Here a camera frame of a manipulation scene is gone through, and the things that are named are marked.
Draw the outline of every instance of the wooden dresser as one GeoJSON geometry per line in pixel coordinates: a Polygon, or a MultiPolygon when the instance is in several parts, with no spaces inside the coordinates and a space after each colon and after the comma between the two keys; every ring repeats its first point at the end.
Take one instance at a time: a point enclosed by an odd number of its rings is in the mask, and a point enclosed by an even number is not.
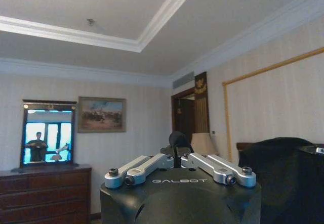
{"type": "Polygon", "coordinates": [[[0,171],[0,223],[89,223],[90,192],[89,165],[0,171]]]}

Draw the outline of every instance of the white ceiling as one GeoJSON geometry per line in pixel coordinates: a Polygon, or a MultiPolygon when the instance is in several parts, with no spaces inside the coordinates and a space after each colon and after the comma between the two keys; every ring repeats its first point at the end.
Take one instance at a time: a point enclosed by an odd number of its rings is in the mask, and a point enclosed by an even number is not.
{"type": "MultiPolygon", "coordinates": [[[[0,57],[170,75],[292,1],[184,0],[140,53],[0,32],[0,57]]],[[[164,2],[0,0],[0,15],[138,39],[164,2]],[[97,21],[98,27],[87,26],[85,19],[89,17],[97,21]]]]}
{"type": "Polygon", "coordinates": [[[1,15],[137,39],[165,0],[0,0],[1,15]],[[87,19],[96,21],[90,27],[87,19]]]}

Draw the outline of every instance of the framed painting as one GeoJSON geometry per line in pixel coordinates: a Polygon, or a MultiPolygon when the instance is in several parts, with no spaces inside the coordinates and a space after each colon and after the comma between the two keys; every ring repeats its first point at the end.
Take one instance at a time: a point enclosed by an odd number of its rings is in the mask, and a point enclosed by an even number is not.
{"type": "Polygon", "coordinates": [[[79,97],[79,133],[125,131],[126,99],[79,97]]]}

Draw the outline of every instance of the wooden door frame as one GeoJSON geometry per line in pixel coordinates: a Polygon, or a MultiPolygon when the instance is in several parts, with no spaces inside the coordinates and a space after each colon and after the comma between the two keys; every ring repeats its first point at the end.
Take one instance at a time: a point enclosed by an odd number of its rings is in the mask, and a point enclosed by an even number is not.
{"type": "Polygon", "coordinates": [[[176,118],[175,118],[175,112],[174,112],[174,108],[175,108],[175,100],[176,99],[180,99],[180,98],[183,98],[185,96],[188,96],[190,94],[194,94],[194,87],[192,88],[189,88],[185,91],[182,91],[178,94],[174,94],[171,96],[171,111],[172,111],[172,131],[175,131],[175,128],[176,128],[176,118]]]}

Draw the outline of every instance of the crown molding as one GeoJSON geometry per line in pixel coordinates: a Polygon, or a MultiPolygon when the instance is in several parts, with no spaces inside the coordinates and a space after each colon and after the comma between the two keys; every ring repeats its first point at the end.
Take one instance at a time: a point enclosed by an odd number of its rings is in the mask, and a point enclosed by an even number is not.
{"type": "Polygon", "coordinates": [[[172,79],[169,76],[127,73],[7,58],[0,58],[1,73],[172,88],[172,79]]]}
{"type": "Polygon", "coordinates": [[[141,52],[137,41],[133,39],[118,38],[4,16],[0,16],[0,30],[91,46],[141,52]]]}
{"type": "Polygon", "coordinates": [[[186,0],[166,0],[148,23],[137,41],[143,50],[186,0]]]}
{"type": "Polygon", "coordinates": [[[293,0],[263,21],[178,70],[172,78],[176,80],[192,71],[195,75],[208,71],[322,15],[324,0],[293,0]]]}
{"type": "Polygon", "coordinates": [[[185,1],[166,0],[136,40],[4,16],[0,16],[0,31],[140,53],[185,1]]]}

